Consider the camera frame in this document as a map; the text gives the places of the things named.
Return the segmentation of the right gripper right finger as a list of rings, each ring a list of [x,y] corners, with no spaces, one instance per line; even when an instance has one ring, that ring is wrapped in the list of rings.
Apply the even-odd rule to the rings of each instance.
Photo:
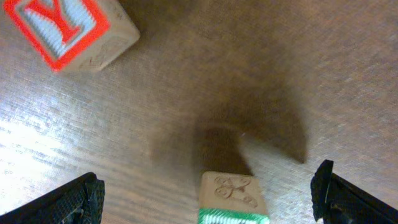
[[[333,164],[323,161],[310,183],[315,221],[397,224],[396,209],[333,173]]]

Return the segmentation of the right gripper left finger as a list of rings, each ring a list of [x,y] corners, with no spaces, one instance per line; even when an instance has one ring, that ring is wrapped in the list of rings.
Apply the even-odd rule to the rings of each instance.
[[[105,184],[88,172],[59,188],[1,215],[1,223],[100,224]]]

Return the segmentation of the green R block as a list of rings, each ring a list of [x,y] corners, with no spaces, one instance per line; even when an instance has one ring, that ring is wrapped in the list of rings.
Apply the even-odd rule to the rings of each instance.
[[[205,172],[198,224],[269,224],[259,181],[250,175]]]

